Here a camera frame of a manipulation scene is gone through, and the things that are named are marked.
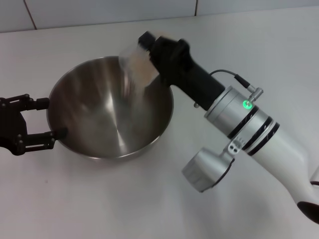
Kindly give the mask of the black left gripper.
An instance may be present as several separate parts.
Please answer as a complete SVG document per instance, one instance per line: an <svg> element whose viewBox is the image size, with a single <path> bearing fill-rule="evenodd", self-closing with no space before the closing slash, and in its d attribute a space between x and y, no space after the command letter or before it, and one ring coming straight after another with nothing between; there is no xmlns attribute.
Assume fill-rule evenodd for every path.
<svg viewBox="0 0 319 239"><path fill-rule="evenodd" d="M44 133L26 134L26 122L20 111L45 110L49 98L34 100L29 94L0 99L0 146L13 155L53 149L55 142L65 139L68 129L63 127Z"/></svg>

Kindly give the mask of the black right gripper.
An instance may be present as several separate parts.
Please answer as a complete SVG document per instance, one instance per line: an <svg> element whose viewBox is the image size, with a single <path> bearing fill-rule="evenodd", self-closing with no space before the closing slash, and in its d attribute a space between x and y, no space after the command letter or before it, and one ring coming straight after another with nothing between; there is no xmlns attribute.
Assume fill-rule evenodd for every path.
<svg viewBox="0 0 319 239"><path fill-rule="evenodd" d="M203 109L209 109L224 92L225 87L192 59L185 40L156 40L146 31L138 38L138 45L150 50L150 60L167 85L177 86Z"/></svg>

